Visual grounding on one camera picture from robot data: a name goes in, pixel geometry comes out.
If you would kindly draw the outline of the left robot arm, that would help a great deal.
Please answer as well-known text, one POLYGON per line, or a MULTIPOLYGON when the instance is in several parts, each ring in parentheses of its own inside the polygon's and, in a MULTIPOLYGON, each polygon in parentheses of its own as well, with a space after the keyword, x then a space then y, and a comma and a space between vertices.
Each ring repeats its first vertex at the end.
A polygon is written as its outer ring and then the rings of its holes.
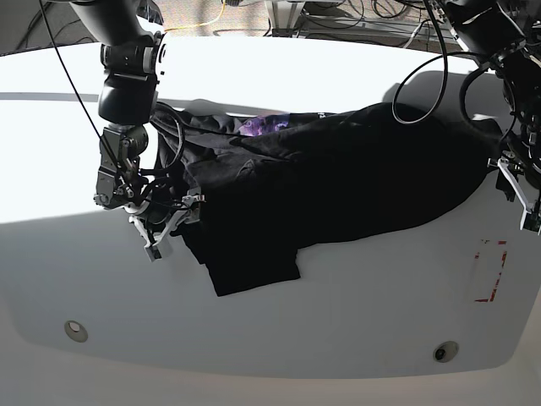
POLYGON ((478 65, 459 90, 461 118, 495 149, 488 165, 499 170, 497 189, 507 200, 517 198, 522 204, 519 228, 540 233, 540 198, 528 200, 518 183, 522 175, 540 189, 540 66, 535 62, 535 46, 500 1, 438 1, 437 5, 450 33, 478 65), (503 133, 480 128, 467 113, 471 84, 490 69, 503 81, 502 92, 510 107, 512 122, 503 133))

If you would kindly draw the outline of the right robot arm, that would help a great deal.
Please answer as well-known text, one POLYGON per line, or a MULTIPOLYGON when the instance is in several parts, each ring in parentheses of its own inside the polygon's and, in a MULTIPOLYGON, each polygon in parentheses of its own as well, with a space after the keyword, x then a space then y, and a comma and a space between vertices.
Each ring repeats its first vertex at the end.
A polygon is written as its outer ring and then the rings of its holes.
POLYGON ((197 222, 204 200, 199 189, 181 198, 170 190, 186 134, 178 112, 157 100, 156 65, 161 61, 164 35, 140 25, 137 1, 72 1, 70 6, 101 43, 106 74, 98 114, 107 126, 99 134, 101 163, 94 200, 108 210, 124 208, 145 240, 147 255, 161 259, 170 247, 171 232, 182 223, 197 222), (176 125, 177 149, 170 162, 143 169, 140 156, 149 143, 145 125, 159 112, 176 125))

